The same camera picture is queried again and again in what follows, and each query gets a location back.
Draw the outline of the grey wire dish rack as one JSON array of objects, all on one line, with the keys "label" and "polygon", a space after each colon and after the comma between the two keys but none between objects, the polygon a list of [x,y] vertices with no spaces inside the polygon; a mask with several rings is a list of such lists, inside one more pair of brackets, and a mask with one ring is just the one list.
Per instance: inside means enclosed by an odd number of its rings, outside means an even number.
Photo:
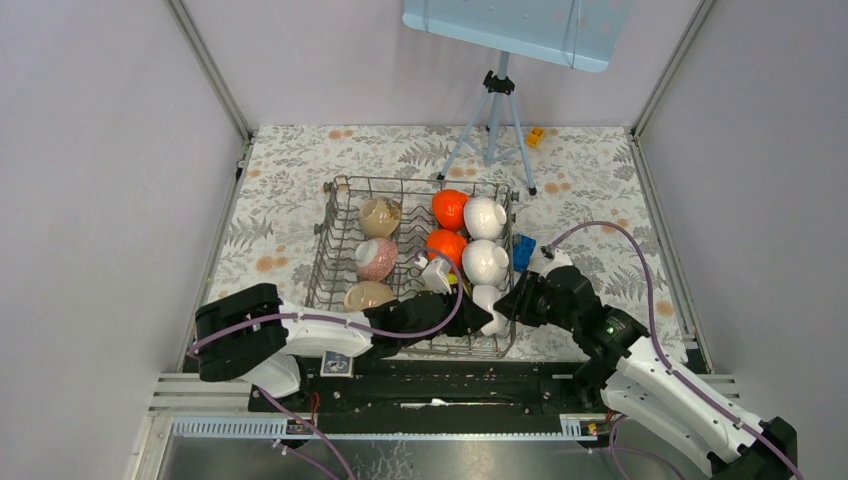
[{"label": "grey wire dish rack", "polygon": [[[382,197],[400,207],[399,224],[389,236],[398,247],[398,258],[383,282],[403,305],[404,321],[382,320],[378,326],[389,331],[417,332],[441,322],[457,304],[457,294],[432,292],[425,283],[423,267],[416,263],[415,253],[425,247],[429,235],[439,228],[432,199],[447,189],[471,198],[487,198],[503,207],[506,224],[494,242],[506,253],[513,252],[516,220],[513,205],[519,195],[505,184],[340,175],[323,186],[329,198],[324,219],[314,229],[318,246],[308,284],[307,306],[343,311],[345,295],[362,280],[354,261],[355,249],[367,238],[360,225],[360,210],[368,201]],[[466,359],[506,356],[516,341],[515,324],[497,320],[492,328],[485,329],[483,315],[473,307],[470,280],[464,280],[463,289],[460,310],[447,326],[427,337],[400,341],[401,353]]]}]

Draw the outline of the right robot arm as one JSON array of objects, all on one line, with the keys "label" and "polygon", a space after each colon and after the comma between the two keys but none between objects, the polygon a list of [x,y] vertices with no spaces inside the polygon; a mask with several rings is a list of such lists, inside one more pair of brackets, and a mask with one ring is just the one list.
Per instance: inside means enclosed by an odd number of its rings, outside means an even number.
[{"label": "right robot arm", "polygon": [[604,406],[676,447],[712,479],[796,477],[797,432],[765,421],[655,348],[645,325],[605,305],[574,266],[524,273],[493,308],[527,326],[568,331],[588,361],[574,375],[583,410]]}]

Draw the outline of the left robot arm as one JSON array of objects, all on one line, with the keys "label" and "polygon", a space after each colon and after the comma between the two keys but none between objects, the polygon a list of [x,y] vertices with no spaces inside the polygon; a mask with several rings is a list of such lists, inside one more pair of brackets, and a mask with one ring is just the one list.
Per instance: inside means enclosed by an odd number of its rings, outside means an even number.
[{"label": "left robot arm", "polygon": [[419,293],[347,312],[307,308],[282,300],[275,285],[261,283],[200,307],[196,341],[188,356],[205,382],[242,379],[270,394],[288,411],[309,401],[300,357],[330,353],[347,358],[386,358],[408,344],[438,335],[497,332],[506,322],[494,311],[496,297]]}]

